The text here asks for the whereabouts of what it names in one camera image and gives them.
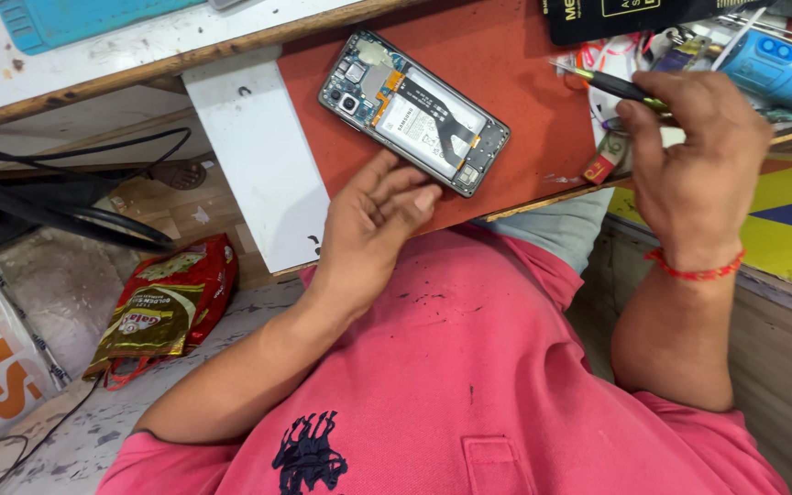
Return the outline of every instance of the red thread bracelet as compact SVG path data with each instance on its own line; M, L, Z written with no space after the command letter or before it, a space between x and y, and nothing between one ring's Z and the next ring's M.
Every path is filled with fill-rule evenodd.
M741 261L744 259L745 254L747 254L747 249L742 249L741 253L738 254L738 257L732 263L724 267L704 269L702 271L679 271L668 266L668 264L666 264L665 252L661 247L657 247L649 253L646 253L643 258L644 260L655 260L665 273L676 278L691 280L693 282L709 282L738 271L738 269L741 268Z

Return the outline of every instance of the hand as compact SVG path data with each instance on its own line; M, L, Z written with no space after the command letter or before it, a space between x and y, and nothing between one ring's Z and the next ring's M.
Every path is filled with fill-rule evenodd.
M632 137L637 208L662 242L666 263L681 271L730 264L754 198L772 128L723 74L638 72L634 82L667 103L687 141L663 149L658 118L623 100Z
M319 266L305 298L346 324L362 316L390 280L402 245L433 217L442 197L413 166L382 150L329 205Z

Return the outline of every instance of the disassembled smartphone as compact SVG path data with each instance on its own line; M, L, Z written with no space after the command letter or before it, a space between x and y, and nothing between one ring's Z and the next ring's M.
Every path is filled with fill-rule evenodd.
M471 197L510 129L367 29L350 36L319 103L462 197Z

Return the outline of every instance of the pink t-shirt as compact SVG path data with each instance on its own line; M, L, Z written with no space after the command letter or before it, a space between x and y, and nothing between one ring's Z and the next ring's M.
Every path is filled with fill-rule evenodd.
M136 433L98 493L788 493L740 412L589 372L562 314L581 284L543 249L469 225L413 239L374 307L243 445Z

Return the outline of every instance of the screwdriver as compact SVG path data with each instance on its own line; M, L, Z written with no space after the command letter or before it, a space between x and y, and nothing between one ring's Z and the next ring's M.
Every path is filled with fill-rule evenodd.
M657 114L671 113L671 109L662 100L650 96L647 92L641 89L641 86L634 84L631 81L626 81L625 79L611 76L610 74L604 74L600 71L592 72L587 71L586 69L580 69L576 66L568 65L556 59L551 59L549 62L552 62L553 65L560 67L567 72L572 72L578 75L579 77L585 79L589 85L594 86L605 93L610 93L611 95L618 96L622 99L633 99L634 101L640 101Z

